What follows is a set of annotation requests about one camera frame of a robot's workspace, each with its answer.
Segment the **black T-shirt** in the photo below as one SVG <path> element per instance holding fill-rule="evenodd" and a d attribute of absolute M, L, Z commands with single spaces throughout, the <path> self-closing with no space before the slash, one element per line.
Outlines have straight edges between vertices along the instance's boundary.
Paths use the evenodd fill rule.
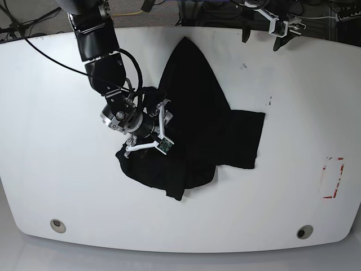
<path fill-rule="evenodd" d="M 187 189 L 210 183 L 216 167 L 254 169 L 265 114 L 233 110 L 201 50 L 188 38 L 176 45 L 159 86 L 147 87 L 144 103 L 152 111 L 168 99 L 173 118 L 165 128 L 174 142 L 167 154 L 155 148 L 125 156 L 116 153 L 123 173 L 181 200 Z"/>

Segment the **white power strip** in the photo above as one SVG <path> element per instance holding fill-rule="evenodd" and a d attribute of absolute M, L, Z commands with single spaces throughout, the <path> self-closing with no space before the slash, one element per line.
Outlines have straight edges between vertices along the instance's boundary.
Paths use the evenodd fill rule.
<path fill-rule="evenodd" d="M 342 8 L 336 16 L 336 21 L 346 22 L 358 18 L 360 18 L 360 7 L 352 6 L 350 8 Z"/>

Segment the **red tape rectangle marking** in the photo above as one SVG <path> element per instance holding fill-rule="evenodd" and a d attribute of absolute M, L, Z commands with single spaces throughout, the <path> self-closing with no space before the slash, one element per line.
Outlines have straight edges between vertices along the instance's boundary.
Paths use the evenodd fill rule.
<path fill-rule="evenodd" d="M 320 191 L 323 199 L 333 199 L 336 197 L 344 165 L 344 158 L 326 157 L 320 179 Z"/>

